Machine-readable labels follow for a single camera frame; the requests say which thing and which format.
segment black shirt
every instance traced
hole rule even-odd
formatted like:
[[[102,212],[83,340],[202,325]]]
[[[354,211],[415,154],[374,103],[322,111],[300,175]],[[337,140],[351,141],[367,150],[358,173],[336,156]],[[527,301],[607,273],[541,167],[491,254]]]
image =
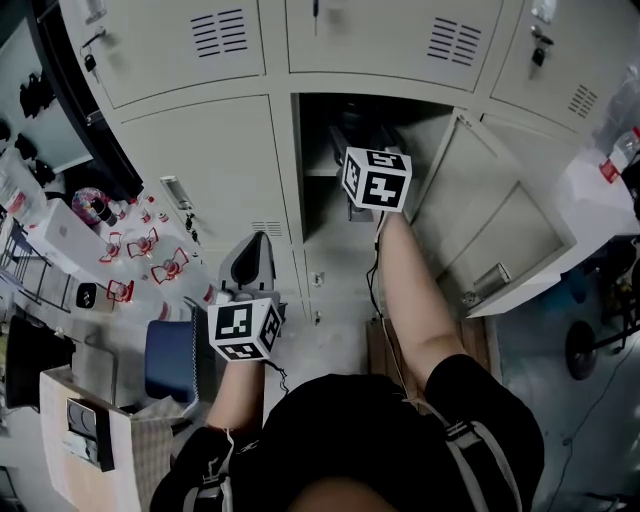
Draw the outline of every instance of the black shirt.
[[[425,397],[450,423],[475,420],[489,429],[529,510],[544,466],[542,436],[529,409],[462,355],[436,367]],[[472,511],[440,421],[420,416],[403,400],[398,386],[377,375],[329,375],[298,387],[271,411],[257,443],[236,441],[229,471],[234,510],[286,510],[309,484],[347,477],[367,484],[399,511]],[[215,475],[229,446],[225,433],[198,430],[156,490],[151,511],[182,511],[186,494]],[[467,452],[489,509],[514,510],[486,447]],[[195,510],[217,510],[213,502],[197,500]]]

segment cube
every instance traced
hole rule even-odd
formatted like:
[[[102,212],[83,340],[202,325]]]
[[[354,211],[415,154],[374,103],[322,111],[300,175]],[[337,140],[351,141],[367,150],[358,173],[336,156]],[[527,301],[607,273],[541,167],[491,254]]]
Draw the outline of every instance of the cube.
[[[342,186],[358,208],[400,212],[411,183],[411,158],[347,148]]]
[[[271,357],[282,319],[271,299],[229,302],[208,307],[209,344],[227,361]]]

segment forearm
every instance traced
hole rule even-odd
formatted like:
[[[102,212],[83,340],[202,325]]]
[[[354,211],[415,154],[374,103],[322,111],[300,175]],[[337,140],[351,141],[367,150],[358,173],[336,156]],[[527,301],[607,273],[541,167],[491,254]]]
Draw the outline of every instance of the forearm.
[[[380,238],[380,271],[403,355],[424,388],[440,361],[465,352],[447,303],[401,213],[387,214]]]
[[[207,425],[242,433],[262,427],[264,364],[259,361],[227,364]]]

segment locker vent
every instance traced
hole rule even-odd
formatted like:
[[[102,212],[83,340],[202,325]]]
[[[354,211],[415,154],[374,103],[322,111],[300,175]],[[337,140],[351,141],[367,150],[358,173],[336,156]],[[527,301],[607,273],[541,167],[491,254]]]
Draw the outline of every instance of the locker vent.
[[[211,57],[247,49],[242,9],[220,11],[191,19],[191,32],[198,57]]]
[[[598,96],[596,96],[593,91],[580,84],[576,89],[573,98],[571,98],[571,101],[569,102],[567,108],[574,114],[585,119],[589,115],[589,112],[591,112],[593,106],[596,104],[597,99]]]
[[[253,231],[255,231],[256,233],[258,231],[263,231],[263,232],[265,232],[267,235],[269,235],[271,237],[281,237],[282,236],[282,226],[280,225],[279,222],[253,221],[251,223],[251,229],[253,229]]]
[[[475,59],[482,31],[444,18],[435,18],[427,55],[451,60],[461,66],[471,66]]]

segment blue chair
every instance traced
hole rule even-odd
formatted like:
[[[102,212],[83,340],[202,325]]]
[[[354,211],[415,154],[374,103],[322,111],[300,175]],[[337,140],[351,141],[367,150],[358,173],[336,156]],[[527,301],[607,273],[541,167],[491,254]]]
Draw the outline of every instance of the blue chair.
[[[192,308],[190,322],[155,320],[147,328],[145,390],[151,398],[213,402],[226,361],[209,345],[207,313]]]

